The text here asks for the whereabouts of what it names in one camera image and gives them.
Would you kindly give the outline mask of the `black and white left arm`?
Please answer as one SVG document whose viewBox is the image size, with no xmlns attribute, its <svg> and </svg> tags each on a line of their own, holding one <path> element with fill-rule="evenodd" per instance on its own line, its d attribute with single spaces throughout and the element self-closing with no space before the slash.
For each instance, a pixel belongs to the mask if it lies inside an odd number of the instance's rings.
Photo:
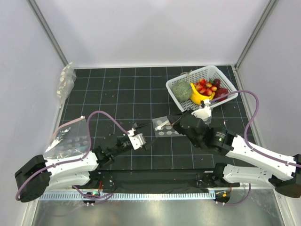
<svg viewBox="0 0 301 226">
<path fill-rule="evenodd" d="M 62 159 L 45 159 L 43 155 L 31 158 L 15 173 L 18 191 L 16 200 L 31 202 L 41 197 L 45 191 L 65 186 L 99 185 L 99 176 L 93 172 L 113 163 L 113 158 L 130 150 L 150 149 L 153 141 L 147 142 L 143 134 L 133 127 L 123 137 L 109 135 L 100 145 L 86 153 Z"/>
</svg>

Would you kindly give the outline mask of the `clear dotted zip bag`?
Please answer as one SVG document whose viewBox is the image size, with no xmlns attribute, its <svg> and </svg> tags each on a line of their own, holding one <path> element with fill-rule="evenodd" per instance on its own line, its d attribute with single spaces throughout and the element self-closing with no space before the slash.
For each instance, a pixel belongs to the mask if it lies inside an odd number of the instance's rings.
<svg viewBox="0 0 301 226">
<path fill-rule="evenodd" d="M 166 116 L 152 119 L 152 126 L 155 137 L 181 137 L 177 131 L 173 129 L 171 123 Z"/>
</svg>

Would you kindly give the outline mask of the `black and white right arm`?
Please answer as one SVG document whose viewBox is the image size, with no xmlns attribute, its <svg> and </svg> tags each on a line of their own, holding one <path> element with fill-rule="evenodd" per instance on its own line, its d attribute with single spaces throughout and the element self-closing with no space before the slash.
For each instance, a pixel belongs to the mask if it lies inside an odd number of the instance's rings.
<svg viewBox="0 0 301 226">
<path fill-rule="evenodd" d="M 300 154 L 287 156 L 249 143 L 234 132 L 207 126 L 190 111 L 169 115 L 167 119 L 173 129 L 185 135 L 196 148 L 251 164 L 251 167 L 216 164 L 212 174 L 216 186 L 224 186 L 227 182 L 269 185 L 284 196 L 300 198 Z"/>
</svg>

